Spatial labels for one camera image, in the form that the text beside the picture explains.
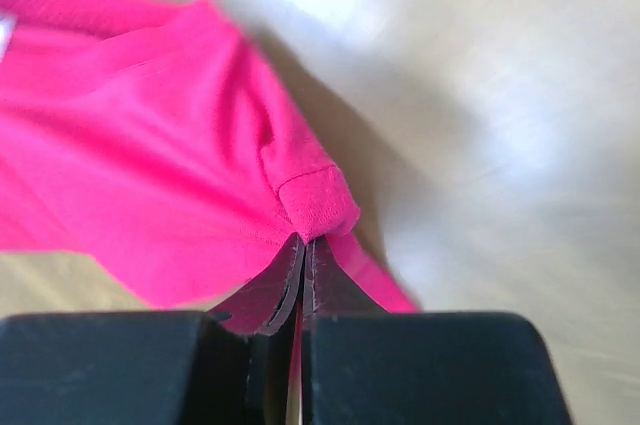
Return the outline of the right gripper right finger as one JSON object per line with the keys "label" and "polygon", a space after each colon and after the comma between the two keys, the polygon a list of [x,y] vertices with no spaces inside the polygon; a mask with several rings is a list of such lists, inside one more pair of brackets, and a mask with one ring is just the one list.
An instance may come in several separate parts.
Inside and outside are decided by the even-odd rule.
{"label": "right gripper right finger", "polygon": [[568,424],[548,348],[504,311],[392,313],[338,265],[305,251],[306,424]]}

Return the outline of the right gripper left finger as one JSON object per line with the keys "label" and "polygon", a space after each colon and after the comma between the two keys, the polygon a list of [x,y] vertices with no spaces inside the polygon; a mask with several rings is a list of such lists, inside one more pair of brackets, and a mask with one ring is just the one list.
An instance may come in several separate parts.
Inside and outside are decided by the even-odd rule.
{"label": "right gripper left finger", "polygon": [[5,424],[283,424],[305,247],[286,240],[209,311],[1,322]]}

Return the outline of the pink t shirt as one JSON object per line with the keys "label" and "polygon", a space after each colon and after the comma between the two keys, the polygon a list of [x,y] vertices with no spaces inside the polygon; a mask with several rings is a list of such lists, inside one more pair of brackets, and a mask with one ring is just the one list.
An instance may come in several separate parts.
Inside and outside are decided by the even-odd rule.
{"label": "pink t shirt", "polygon": [[324,237],[376,303],[347,181],[211,0],[1,0],[1,247],[93,256],[145,302],[218,296]]}

